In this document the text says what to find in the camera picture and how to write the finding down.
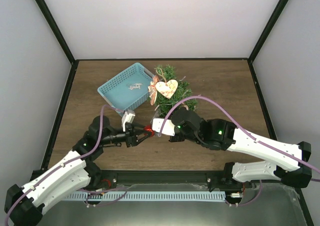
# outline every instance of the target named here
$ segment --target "white wall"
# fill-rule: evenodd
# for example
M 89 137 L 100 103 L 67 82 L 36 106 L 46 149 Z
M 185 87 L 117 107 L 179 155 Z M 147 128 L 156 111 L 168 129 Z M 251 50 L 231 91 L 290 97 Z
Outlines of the white wall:
M 45 0 L 76 59 L 249 57 L 279 0 Z
M 290 0 L 254 61 L 280 141 L 312 145 L 320 168 L 320 0 Z M 320 176 L 313 172 L 314 178 Z M 314 225 L 320 225 L 320 183 L 303 190 Z
M 0 225 L 7 189 L 40 169 L 70 71 L 34 0 L 0 0 Z

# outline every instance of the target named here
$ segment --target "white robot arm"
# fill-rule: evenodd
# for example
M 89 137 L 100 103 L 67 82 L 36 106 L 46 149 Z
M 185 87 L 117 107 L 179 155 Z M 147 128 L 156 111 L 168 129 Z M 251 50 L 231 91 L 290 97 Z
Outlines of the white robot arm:
M 133 111 L 126 111 L 121 121 L 122 128 L 116 129 L 111 127 L 109 119 L 103 116 L 99 146 L 90 155 L 79 158 L 90 152 L 98 141 L 100 117 L 96 117 L 88 127 L 88 131 L 61 161 L 22 187 L 16 184 L 10 187 L 5 199 L 6 213 L 28 192 L 10 214 L 14 224 L 35 226 L 49 209 L 71 193 L 82 188 L 97 188 L 101 182 L 102 172 L 93 161 L 103 153 L 103 148 L 120 147 L 122 143 L 126 143 L 127 147 L 134 147 L 153 134 L 145 130 L 144 126 L 134 124 L 134 117 Z
M 154 118 L 152 129 L 160 131 L 164 119 Z M 288 186 L 305 188 L 311 177 L 311 169 L 298 161 L 258 143 L 264 142 L 295 158 L 308 161 L 311 145 L 283 143 L 247 131 L 256 140 L 248 137 L 232 122 L 223 119 L 205 121 L 195 112 L 185 108 L 175 111 L 171 119 L 165 122 L 162 133 L 170 136 L 170 142 L 193 141 L 211 150 L 238 152 L 260 158 L 265 161 L 252 163 L 226 163 L 225 171 L 231 173 L 233 180 L 250 182 L 252 180 L 277 180 Z

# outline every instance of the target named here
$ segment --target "wooden table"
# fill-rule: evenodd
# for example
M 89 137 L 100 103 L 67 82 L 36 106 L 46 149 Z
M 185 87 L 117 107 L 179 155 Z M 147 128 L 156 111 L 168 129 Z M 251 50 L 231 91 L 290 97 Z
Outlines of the wooden table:
M 66 155 L 98 116 L 105 100 L 97 88 L 137 61 L 80 61 L 63 114 L 49 166 Z M 172 65 L 178 78 L 186 76 L 194 95 L 215 100 L 244 128 L 268 137 L 266 123 L 246 60 L 145 60 L 140 61 L 151 72 L 157 65 Z M 145 102 L 135 110 L 135 122 L 147 125 L 154 107 Z M 196 112 L 202 118 L 227 119 L 206 101 L 199 101 Z M 113 127 L 121 126 L 121 117 L 106 109 Z M 253 156 L 228 151 L 211 151 L 185 142 L 168 142 L 168 136 L 152 137 L 136 147 L 106 148 L 95 162 L 101 169 L 113 170 L 221 170 L 227 162 L 260 161 Z

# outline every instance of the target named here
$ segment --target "red object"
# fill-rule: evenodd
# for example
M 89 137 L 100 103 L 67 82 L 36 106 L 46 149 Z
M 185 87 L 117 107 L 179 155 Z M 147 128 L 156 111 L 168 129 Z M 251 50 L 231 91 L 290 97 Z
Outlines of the red object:
M 111 181 L 109 179 L 102 179 L 101 182 L 107 182 L 109 185 L 109 189 L 111 187 Z
M 152 126 L 151 126 L 151 124 L 149 124 L 149 125 L 145 126 L 145 127 L 144 127 L 144 130 L 145 130 L 145 131 L 149 131 L 149 132 L 151 132 L 151 136 L 150 136 L 150 138 L 151 138 L 151 137 L 153 137 L 153 136 L 155 136 L 155 131 L 153 131 L 153 130 L 152 130 Z

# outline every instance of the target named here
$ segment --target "blue plastic basket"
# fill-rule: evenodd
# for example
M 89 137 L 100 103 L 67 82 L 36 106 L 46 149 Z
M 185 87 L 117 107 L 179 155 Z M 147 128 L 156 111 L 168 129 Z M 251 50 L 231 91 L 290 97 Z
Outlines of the blue plastic basket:
M 135 110 L 148 99 L 148 86 L 153 76 L 149 70 L 136 62 L 98 87 L 98 92 L 109 105 L 117 109 Z

